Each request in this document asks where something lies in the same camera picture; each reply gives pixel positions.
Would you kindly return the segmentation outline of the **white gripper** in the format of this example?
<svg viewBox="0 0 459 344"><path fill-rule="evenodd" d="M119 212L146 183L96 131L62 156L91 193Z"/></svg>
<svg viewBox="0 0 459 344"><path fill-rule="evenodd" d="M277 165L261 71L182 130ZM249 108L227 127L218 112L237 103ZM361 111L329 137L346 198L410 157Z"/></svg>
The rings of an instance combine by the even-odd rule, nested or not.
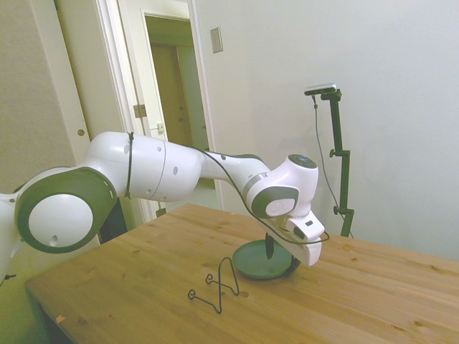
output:
<svg viewBox="0 0 459 344"><path fill-rule="evenodd" d="M292 274L301 263L312 266L318 261L322 247L322 223L314 214L256 219L266 232L265 254L267 259L273 257L275 242L292 254L288 274Z"/></svg>

